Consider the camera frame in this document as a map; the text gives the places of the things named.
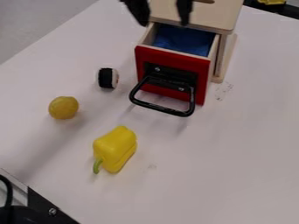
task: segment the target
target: yellow lemon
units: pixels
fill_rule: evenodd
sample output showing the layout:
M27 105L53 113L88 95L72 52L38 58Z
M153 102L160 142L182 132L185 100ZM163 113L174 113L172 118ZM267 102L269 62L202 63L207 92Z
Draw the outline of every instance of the yellow lemon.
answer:
M55 119L71 119L79 109L79 103L72 96L60 96L49 105L49 113Z

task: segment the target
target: black object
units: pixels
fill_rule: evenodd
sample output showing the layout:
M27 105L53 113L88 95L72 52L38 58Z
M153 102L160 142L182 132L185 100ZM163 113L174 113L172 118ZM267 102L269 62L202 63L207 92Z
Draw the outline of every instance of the black object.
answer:
M28 188L28 206L12 206L12 185L2 175L0 181L7 188L5 206L0 207L1 224L78 224L31 188Z
M101 88L116 88L118 74L113 68L102 68L99 71L98 83Z
M148 65L146 65L146 74L132 89L129 94L129 99L134 104L147 109L154 109L174 116L187 117L192 115L195 110L196 83L197 75L194 73L148 63ZM189 109L186 111L179 111L136 99L136 93L146 84L189 93Z
M150 7L148 0L121 0L124 2L137 22L146 26L150 20ZM177 0L177 11L181 17L181 25L189 24L189 16L192 12L193 0Z
M148 0L121 0L121 2L127 5L129 11L140 25L146 26L149 23L150 7Z
M190 13L193 10L193 0L177 0L177 12L181 17L181 25L189 24Z

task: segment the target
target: white table surface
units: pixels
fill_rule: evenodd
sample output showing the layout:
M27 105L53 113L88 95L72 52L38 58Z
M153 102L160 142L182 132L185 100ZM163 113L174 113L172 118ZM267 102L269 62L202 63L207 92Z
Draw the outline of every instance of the white table surface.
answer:
M226 82L189 118L129 102L143 32L100 0L1 65L0 166L81 223L297 223L299 22L243 7ZM115 91L94 84L100 67L119 70ZM47 114L59 95L80 101L75 119ZM94 176L92 142L118 124L138 151Z

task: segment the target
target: drawer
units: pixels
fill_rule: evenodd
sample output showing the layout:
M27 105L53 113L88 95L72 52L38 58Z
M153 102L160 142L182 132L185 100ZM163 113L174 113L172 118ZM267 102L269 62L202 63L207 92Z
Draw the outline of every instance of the drawer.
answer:
M181 52L154 46L154 43L156 43L156 35L162 25L164 24L151 23L136 47L136 69L138 80L141 81L143 79L143 76L147 72L146 65L149 63L151 65L157 65L158 67L169 67L179 71L186 71L186 73L196 74L195 102L198 105L204 105L205 93L215 70L216 57L219 48L219 35L213 34L209 49L208 51L205 51L205 56L199 56L189 52ZM165 87L148 84L143 86L142 90L177 98L183 101L190 100L190 96L187 93Z

